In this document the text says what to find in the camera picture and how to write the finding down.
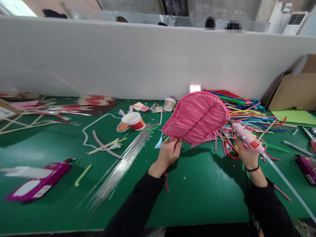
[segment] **cardboard box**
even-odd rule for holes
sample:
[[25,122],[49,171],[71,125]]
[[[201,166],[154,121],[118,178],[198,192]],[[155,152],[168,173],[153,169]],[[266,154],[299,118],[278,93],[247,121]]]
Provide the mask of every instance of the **cardboard box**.
[[316,54],[304,56],[276,89],[269,110],[288,108],[316,110]]

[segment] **white paper cup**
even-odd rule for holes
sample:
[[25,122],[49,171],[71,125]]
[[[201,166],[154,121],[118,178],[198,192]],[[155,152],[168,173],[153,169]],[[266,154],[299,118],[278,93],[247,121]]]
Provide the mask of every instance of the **white paper cup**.
[[122,118],[122,122],[128,124],[136,131],[142,130],[145,127],[145,122],[138,112],[131,112]]
[[168,112],[171,112],[175,106],[175,100],[172,98],[165,99],[164,109]]

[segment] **white partition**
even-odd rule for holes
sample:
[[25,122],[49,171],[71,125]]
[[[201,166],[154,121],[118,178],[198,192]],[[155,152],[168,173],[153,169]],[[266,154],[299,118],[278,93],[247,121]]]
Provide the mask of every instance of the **white partition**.
[[316,38],[0,17],[0,90],[181,98],[188,85],[260,99]]

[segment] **pink glue gun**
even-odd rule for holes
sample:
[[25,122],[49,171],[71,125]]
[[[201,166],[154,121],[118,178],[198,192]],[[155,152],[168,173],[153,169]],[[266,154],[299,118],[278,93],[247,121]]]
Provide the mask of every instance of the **pink glue gun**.
[[263,153],[264,147],[259,144],[252,136],[252,134],[245,130],[241,125],[237,123],[232,123],[228,120],[230,127],[233,129],[233,132],[239,137],[240,140],[243,141],[243,145],[251,149],[255,153]]

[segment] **pink fan-shaped craft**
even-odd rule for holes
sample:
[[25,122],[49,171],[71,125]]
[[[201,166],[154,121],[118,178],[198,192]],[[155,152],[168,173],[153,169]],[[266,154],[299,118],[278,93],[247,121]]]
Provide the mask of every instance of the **pink fan-shaped craft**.
[[162,132],[196,145],[222,128],[228,118],[228,109],[220,98],[209,92],[195,92],[179,101]]

